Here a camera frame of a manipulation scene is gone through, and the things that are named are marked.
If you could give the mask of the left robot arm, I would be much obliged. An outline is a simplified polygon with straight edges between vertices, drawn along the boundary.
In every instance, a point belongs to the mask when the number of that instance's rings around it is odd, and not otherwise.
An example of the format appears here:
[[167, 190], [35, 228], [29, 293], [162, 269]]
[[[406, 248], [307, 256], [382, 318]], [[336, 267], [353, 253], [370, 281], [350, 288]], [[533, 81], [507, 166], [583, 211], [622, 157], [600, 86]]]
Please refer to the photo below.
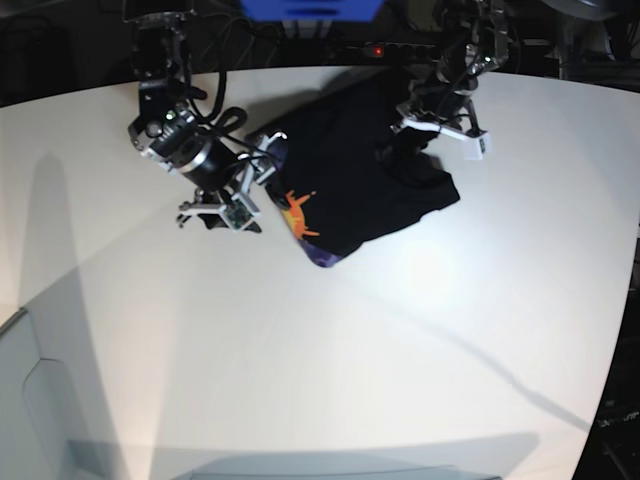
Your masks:
[[394, 134], [415, 142], [419, 134], [459, 142], [467, 160], [491, 151], [490, 133], [480, 126], [472, 95], [479, 77], [501, 68], [509, 56], [509, 29], [502, 1], [438, 1], [433, 17], [443, 43], [424, 77], [409, 83], [409, 98], [397, 105]]

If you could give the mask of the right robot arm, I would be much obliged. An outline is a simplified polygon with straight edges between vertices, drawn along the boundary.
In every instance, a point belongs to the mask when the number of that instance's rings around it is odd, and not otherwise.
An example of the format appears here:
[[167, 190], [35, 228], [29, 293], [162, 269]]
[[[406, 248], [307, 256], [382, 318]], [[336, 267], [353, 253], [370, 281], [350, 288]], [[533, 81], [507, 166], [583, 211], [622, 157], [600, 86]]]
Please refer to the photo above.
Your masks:
[[143, 157], [195, 187], [192, 200], [178, 208], [176, 223], [193, 218], [207, 229], [258, 233], [261, 214], [251, 199], [264, 187], [281, 210], [289, 207], [277, 176], [282, 131], [247, 140], [234, 137], [247, 120], [240, 107], [223, 106], [227, 73], [221, 71], [214, 105], [203, 114], [207, 97], [192, 83], [191, 52], [185, 24], [196, 14], [191, 1], [126, 1], [123, 19], [133, 26], [132, 69], [138, 80], [139, 114], [128, 127], [131, 144]]

